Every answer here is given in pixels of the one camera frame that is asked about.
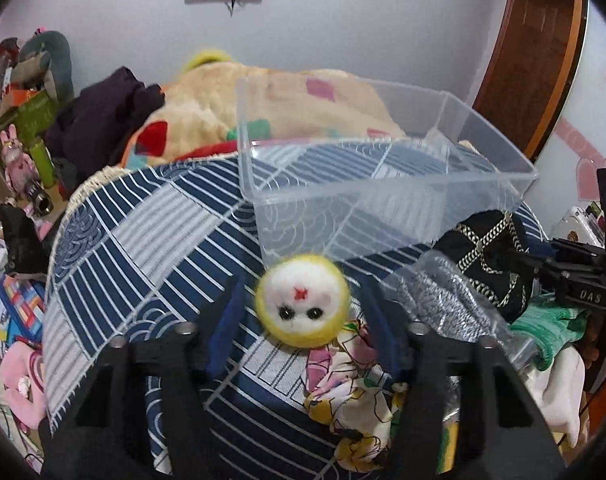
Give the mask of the green cardboard box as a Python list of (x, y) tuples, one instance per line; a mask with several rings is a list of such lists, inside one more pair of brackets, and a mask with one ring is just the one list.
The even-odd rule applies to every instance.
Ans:
[(8, 110), (0, 118), (0, 132), (14, 124), (17, 136), (25, 148), (35, 142), (53, 123), (58, 110), (58, 102), (50, 99), (45, 90), (38, 92), (20, 106)]

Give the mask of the black cloth with chain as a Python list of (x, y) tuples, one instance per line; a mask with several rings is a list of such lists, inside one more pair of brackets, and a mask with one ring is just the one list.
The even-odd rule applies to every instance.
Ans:
[(524, 313), (531, 298), (533, 278), (512, 259), (527, 248), (521, 220), (498, 209), (471, 214), (433, 245), (509, 324)]

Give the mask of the pink plush toy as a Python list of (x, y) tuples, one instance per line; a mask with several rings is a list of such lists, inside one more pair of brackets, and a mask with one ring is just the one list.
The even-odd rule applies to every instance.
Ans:
[(40, 350), (22, 341), (12, 344), (0, 363), (4, 398), (12, 414), (29, 429), (46, 416), (44, 362)]

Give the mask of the clear plastic storage box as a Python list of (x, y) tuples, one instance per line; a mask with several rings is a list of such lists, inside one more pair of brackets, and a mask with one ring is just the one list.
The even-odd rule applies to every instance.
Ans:
[(265, 266), (429, 244), (471, 214), (513, 210), (534, 165), (446, 91), (301, 74), (241, 78), (237, 146)]

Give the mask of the pink rabbit figure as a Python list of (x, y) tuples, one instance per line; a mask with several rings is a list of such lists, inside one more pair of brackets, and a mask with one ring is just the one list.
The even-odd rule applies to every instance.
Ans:
[(14, 124), (10, 124), (0, 133), (0, 140), (6, 184), (15, 195), (20, 195), (30, 181), (40, 178), (38, 170), (32, 158), (23, 151)]

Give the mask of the green knitted cloth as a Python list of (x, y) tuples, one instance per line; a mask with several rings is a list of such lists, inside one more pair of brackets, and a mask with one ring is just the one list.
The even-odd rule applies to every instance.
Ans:
[(534, 296), (510, 328), (536, 344), (534, 364), (543, 372), (567, 345), (584, 336), (588, 311), (559, 302), (551, 292)]

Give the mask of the brown wooden door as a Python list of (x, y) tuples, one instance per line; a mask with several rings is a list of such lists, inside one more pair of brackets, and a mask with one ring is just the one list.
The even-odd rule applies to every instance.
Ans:
[(588, 0), (507, 0), (473, 108), (529, 159), (548, 140), (582, 52)]

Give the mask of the dark purple garment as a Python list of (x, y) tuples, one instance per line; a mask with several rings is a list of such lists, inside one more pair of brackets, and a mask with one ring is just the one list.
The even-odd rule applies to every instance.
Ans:
[(44, 136), (60, 180), (76, 188), (115, 165), (131, 136), (164, 101), (158, 84), (147, 86), (125, 66), (83, 89), (61, 107)]

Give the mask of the grey green plush toy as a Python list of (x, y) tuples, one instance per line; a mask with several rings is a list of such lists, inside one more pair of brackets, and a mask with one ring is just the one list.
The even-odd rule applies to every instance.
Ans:
[(56, 30), (46, 30), (20, 49), (10, 82), (27, 89), (41, 84), (50, 99), (66, 105), (74, 98), (72, 61), (68, 40)]

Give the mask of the white cloth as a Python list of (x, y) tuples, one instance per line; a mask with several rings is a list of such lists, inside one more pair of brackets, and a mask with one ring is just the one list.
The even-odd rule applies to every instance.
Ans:
[(571, 448), (580, 440), (584, 382), (585, 364), (573, 346), (563, 348), (547, 370), (532, 367), (525, 379), (526, 388), (549, 429), (564, 434)]

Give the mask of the blue white patterned tablecloth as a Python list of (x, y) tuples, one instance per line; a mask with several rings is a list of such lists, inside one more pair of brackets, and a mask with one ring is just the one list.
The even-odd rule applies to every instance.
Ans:
[[(393, 170), (422, 176), (444, 156), (386, 143), (286, 148), (255, 166), (254, 183), (271, 190)], [(61, 222), (46, 287), (43, 352), (50, 432), (59, 429), (80, 382), (114, 335), (132, 341), (164, 335), (211, 307), (227, 276), (247, 287), (245, 313), (222, 374), (201, 390), (213, 440), (233, 479), (378, 479), (335, 461), (338, 439), (303, 408), (303, 352), (263, 335), (252, 292), (264, 272), (254, 209), (241, 196), (238, 157), (127, 172), (81, 198)], [(356, 197), (320, 200), (302, 220), (285, 208), (276, 242), (309, 249), (329, 235), (351, 285), (383, 280), (414, 263), (429, 245), (356, 206)]]

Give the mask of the yellow felt ball toy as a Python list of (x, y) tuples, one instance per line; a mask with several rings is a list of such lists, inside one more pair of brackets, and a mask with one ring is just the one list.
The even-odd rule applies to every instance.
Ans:
[(265, 330), (293, 348), (330, 344), (349, 317), (351, 292), (339, 269), (314, 254), (279, 262), (259, 279), (254, 309)]

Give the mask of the floral patterned cloth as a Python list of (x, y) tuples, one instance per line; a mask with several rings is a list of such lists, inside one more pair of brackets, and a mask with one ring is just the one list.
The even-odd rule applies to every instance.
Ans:
[(352, 472), (382, 468), (399, 426), (407, 386), (384, 386), (368, 326), (347, 321), (324, 347), (307, 355), (305, 411), (339, 438), (335, 461)]

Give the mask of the beige patchwork blanket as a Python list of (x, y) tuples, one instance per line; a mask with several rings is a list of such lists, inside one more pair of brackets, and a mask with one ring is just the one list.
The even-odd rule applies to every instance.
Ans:
[(204, 158), (237, 148), (237, 82), (250, 82), (252, 140), (391, 138), (404, 131), (375, 87), (342, 70), (282, 70), (235, 62), (203, 64), (162, 89), (163, 106), (126, 145), (126, 169)]

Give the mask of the white suitcase with stickers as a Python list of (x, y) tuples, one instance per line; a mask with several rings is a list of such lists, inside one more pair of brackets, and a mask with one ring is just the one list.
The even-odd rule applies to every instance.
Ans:
[(550, 237), (603, 248), (606, 224), (600, 204), (591, 202), (586, 208), (573, 206), (552, 227)]

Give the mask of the colourful book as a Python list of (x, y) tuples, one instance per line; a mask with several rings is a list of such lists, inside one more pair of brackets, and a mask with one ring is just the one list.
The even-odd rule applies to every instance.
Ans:
[(41, 283), (17, 280), (9, 275), (0, 278), (0, 301), (18, 325), (23, 338), (39, 344), (43, 337), (45, 290)]

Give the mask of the bagged steel wool scourer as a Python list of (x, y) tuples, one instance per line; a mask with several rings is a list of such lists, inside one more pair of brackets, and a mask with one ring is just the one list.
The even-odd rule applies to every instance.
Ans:
[(379, 354), (380, 366), (392, 377), (396, 393), (407, 390), (403, 371), (414, 367), (414, 352), (406, 340), (411, 323), (423, 323), (437, 335), (464, 342), (492, 336), (518, 372), (525, 370), (537, 353), (532, 337), (510, 330), (493, 304), (437, 250), (429, 250), (415, 263), (397, 269), (384, 278), (380, 289), (392, 307), (385, 333), (392, 347)]

